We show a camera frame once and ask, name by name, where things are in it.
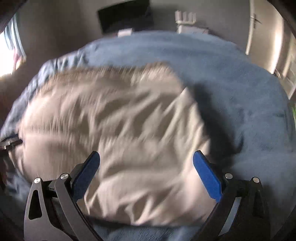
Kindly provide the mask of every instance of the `bedsheet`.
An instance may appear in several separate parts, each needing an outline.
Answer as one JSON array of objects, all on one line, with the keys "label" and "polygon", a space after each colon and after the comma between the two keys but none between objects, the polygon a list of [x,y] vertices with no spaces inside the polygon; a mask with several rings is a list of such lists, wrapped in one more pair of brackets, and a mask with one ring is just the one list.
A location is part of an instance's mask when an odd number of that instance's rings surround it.
[{"label": "bedsheet", "polygon": [[[28,102],[50,75],[76,67],[143,66],[167,62],[198,102],[211,138],[211,156],[236,178],[260,178],[271,232],[296,204],[296,132],[278,79],[253,65],[235,44],[210,35],[141,32],[101,39],[46,62],[15,101],[1,137],[14,133]],[[190,240],[199,227],[133,227],[96,221],[106,240]]]}]

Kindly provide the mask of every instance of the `television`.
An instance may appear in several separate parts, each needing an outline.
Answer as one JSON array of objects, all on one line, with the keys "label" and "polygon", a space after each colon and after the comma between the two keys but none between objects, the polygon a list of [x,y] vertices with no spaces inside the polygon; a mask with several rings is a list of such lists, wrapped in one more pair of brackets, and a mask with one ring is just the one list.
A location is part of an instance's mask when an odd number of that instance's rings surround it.
[{"label": "television", "polygon": [[97,12],[103,34],[133,28],[134,31],[153,27],[149,0],[132,0],[115,4]]}]

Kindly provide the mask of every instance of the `bolt head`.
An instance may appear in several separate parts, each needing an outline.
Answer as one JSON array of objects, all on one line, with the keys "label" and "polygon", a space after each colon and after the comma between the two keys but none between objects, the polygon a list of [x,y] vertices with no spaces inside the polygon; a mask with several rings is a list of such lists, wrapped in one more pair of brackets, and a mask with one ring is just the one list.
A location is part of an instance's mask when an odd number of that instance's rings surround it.
[{"label": "bolt head", "polygon": [[232,179],[233,175],[231,173],[226,173],[225,177],[226,177],[226,179]]},{"label": "bolt head", "polygon": [[259,178],[257,178],[257,177],[254,177],[254,178],[253,178],[253,182],[255,182],[255,183],[259,183],[259,182],[260,182],[260,180],[259,180]]},{"label": "bolt head", "polygon": [[62,180],[65,180],[65,179],[67,179],[69,177],[69,174],[67,174],[67,173],[63,173],[62,175],[61,175],[61,179]]},{"label": "bolt head", "polygon": [[39,177],[34,179],[34,183],[36,183],[36,184],[39,183],[40,181],[41,181],[41,178],[39,178]]}]

